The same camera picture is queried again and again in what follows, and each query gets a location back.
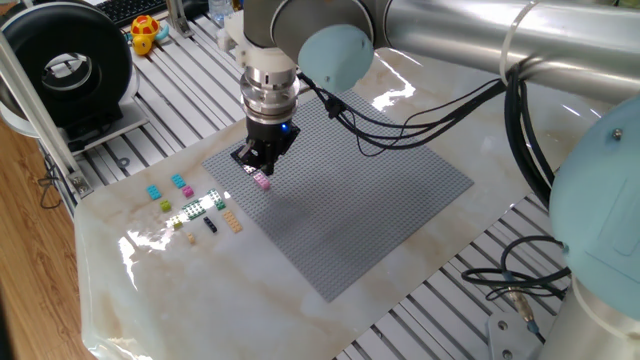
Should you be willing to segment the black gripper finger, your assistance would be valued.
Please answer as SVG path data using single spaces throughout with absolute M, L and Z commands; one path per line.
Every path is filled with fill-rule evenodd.
M 242 163 L 259 163 L 260 153 L 254 141 L 247 141 L 238 151 L 238 159 Z
M 264 146 L 261 148 L 258 151 L 260 170 L 265 175 L 272 175 L 274 173 L 275 163 L 279 156 L 280 154 L 278 149 L 273 146 Z

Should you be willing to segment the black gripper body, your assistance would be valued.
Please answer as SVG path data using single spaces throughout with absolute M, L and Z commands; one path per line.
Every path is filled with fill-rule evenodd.
M 291 120 L 275 124 L 248 120 L 247 131 L 247 142 L 256 150 L 269 146 L 277 153 L 286 153 L 299 135 L 300 128 Z

